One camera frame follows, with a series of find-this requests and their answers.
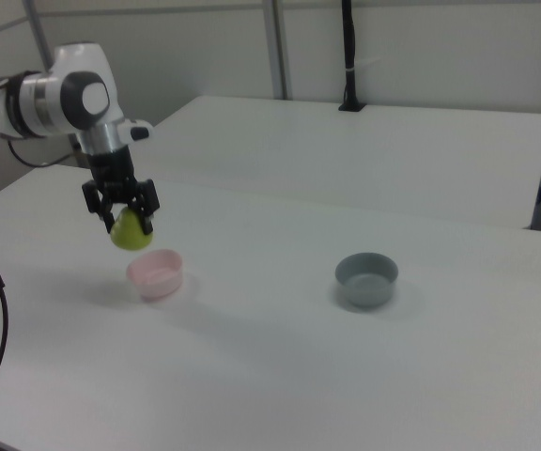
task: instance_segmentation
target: table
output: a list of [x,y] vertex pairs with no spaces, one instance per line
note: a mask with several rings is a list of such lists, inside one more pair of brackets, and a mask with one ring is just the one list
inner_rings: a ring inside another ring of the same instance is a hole
[[133,147],[159,179],[492,226],[532,221],[541,115],[200,97]]
[[[541,232],[157,180],[151,247],[179,251],[186,279],[143,302],[124,277],[135,254],[86,212],[87,179],[54,167],[0,193],[0,442],[541,449]],[[361,251],[400,268],[366,313],[333,282]]]

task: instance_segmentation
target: gray bowl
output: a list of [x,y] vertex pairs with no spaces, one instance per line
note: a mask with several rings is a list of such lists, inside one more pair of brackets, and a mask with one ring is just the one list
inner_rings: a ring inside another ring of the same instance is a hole
[[341,294],[361,308],[377,307],[392,299],[397,277],[397,265],[382,254],[355,254],[335,268]]

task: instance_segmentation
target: yellow-green ball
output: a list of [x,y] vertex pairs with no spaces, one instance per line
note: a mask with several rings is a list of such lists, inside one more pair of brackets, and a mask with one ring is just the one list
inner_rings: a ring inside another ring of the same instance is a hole
[[120,249],[138,251],[147,247],[153,233],[145,235],[139,224],[139,216],[128,207],[122,209],[110,230],[110,239]]

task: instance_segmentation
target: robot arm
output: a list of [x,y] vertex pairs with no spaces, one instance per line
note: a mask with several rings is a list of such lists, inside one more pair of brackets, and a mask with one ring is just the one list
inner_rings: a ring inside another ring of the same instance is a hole
[[114,204],[133,210],[145,235],[153,230],[151,218],[160,203],[152,180],[135,179],[128,148],[152,131],[143,120],[125,119],[110,65],[98,44],[60,46],[48,72],[0,79],[1,136],[75,134],[93,176],[83,185],[86,204],[100,216],[108,233],[115,223]]

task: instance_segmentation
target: pink bowl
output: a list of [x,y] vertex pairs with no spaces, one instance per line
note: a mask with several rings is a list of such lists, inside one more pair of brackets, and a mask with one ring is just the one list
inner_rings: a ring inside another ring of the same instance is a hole
[[170,249],[148,252],[132,261],[127,277],[144,298],[160,298],[183,282],[183,259]]

